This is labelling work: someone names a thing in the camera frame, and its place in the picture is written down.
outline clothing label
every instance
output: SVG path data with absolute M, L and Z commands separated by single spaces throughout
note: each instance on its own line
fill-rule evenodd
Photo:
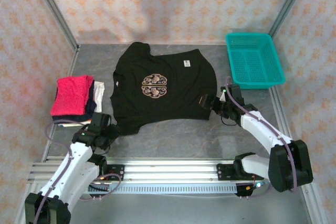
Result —
M 190 67 L 190 61 L 189 60 L 184 60 L 184 66 L 185 67 Z

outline cable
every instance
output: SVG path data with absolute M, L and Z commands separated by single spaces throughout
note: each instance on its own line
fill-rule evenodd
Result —
M 119 188 L 119 186 L 120 186 L 120 184 L 121 184 L 121 177 L 120 177 L 119 174 L 116 174 L 116 173 L 105 174 L 105 175 L 102 175 L 102 176 L 97 177 L 95 180 L 102 180 L 102 179 L 107 178 L 107 177 L 110 177 L 110 176 L 115 176 L 115 177 L 117 177 L 117 178 L 119 179 L 119 182 L 118 182 L 117 186 L 116 186 L 113 190 L 111 190 L 110 192 L 108 192 L 107 194 L 105 194 L 105 195 L 103 195 L 103 196 L 100 195 L 100 196 L 99 196 L 99 199 L 100 199 L 100 200 L 102 200 L 104 197 L 110 195 L 111 193 L 115 192 L 115 191 Z M 82 198 L 79 198 L 79 199 L 82 200 L 82 201 L 92 201 L 92 200 L 95 200 L 96 197 L 89 198 L 89 199 L 82 199 Z
M 224 121 L 223 121 L 223 117 L 222 117 L 222 116 L 220 117 L 220 120 L 221 120 L 221 122 L 222 122 L 224 125 L 226 125 L 226 126 L 236 126 L 236 125 L 237 125 L 237 123 L 236 123 L 236 124 L 226 124 L 226 123 L 224 123 Z
M 293 191 L 296 191 L 297 190 L 297 187 L 298 187 L 298 181 L 297 181 L 297 174 L 296 174 L 296 170 L 295 170 L 295 164 L 294 164 L 294 158 L 293 158 L 293 155 L 289 149 L 289 146 L 288 144 L 286 143 L 286 141 L 281 137 L 280 134 L 278 134 L 277 131 L 275 131 L 273 129 L 273 127 L 265 122 L 264 120 L 260 120 L 257 116 L 253 115 L 252 113 L 248 112 L 247 110 L 245 110 L 242 106 L 239 105 L 239 103 L 237 103 L 235 101 L 235 99 L 232 97 L 232 95 L 230 94 L 230 91 L 229 91 L 229 88 L 228 88 L 228 84 L 229 82 L 231 81 L 231 77 L 230 76 L 227 76 L 226 79 L 225 79 L 225 88 L 226 88 L 226 91 L 227 91 L 227 94 L 229 95 L 231 101 L 238 107 L 240 108 L 242 111 L 244 111 L 247 115 L 251 116 L 252 118 L 254 118 L 255 120 L 257 120 L 258 122 L 261 122 L 263 125 L 265 125 L 270 131 L 272 131 L 274 133 L 274 135 L 281 140 L 281 142 L 284 144 L 285 146 L 285 149 L 288 153 L 288 156 L 289 156 L 289 161 L 290 161 L 290 166 L 291 166 L 291 169 L 292 169 L 292 173 L 293 173 Z
M 108 154 L 108 152 L 110 151 L 110 149 L 111 149 L 111 145 L 109 145 L 107 151 L 105 151 L 105 152 L 103 152 L 102 154 L 99 154 L 99 155 L 105 155 L 105 154 Z
M 51 141 L 52 143 L 54 144 L 58 144 L 58 145 L 61 145 L 63 147 L 65 147 L 67 150 L 68 150 L 68 153 L 69 153 L 69 158 L 68 158 L 68 162 L 66 164 L 66 166 L 64 167 L 64 169 L 62 170 L 62 172 L 59 174 L 59 176 L 55 179 L 55 181 L 53 182 L 53 184 L 51 185 L 51 187 L 48 189 L 47 193 L 45 194 L 45 196 L 43 197 L 38 209 L 37 209 L 37 212 L 36 212 L 36 215 L 35 215 L 35 218 L 34 218 L 34 222 L 33 224 L 37 224 L 37 221 L 38 221 L 38 217 L 40 216 L 40 213 L 42 211 L 42 207 L 44 205 L 44 203 L 46 202 L 49 194 L 51 193 L 51 191 L 54 189 L 54 187 L 57 185 L 57 183 L 60 181 L 60 179 L 63 177 L 64 173 L 67 171 L 67 169 L 69 168 L 70 166 L 70 163 L 71 163 L 71 160 L 72 160 L 72 151 L 71 151 L 71 148 L 70 146 L 64 144 L 64 143 L 60 143 L 60 142 L 57 142 L 55 140 L 53 140 L 49 135 L 48 135 L 48 129 L 51 125 L 55 124 L 55 123 L 78 123 L 76 121 L 72 121 L 72 120 L 55 120 L 55 121 L 52 121 L 50 122 L 46 127 L 45 127 L 45 130 L 44 130 L 44 134 L 45 136 L 48 138 L 49 141 Z

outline plastic basket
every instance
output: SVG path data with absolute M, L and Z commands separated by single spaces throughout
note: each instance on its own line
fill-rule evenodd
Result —
M 268 34 L 226 35 L 233 82 L 241 89 L 268 89 L 285 82 L 285 75 Z

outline t-shirt print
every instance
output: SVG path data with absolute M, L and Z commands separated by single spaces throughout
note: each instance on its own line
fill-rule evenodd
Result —
M 151 98 L 160 98 L 167 94 L 167 78 L 159 73 L 151 74 L 142 82 L 142 93 Z

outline pink folded cloth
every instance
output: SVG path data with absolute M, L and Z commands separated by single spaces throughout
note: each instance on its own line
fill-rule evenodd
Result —
M 84 115 L 89 99 L 92 76 L 70 76 L 58 79 L 57 95 L 50 115 Z

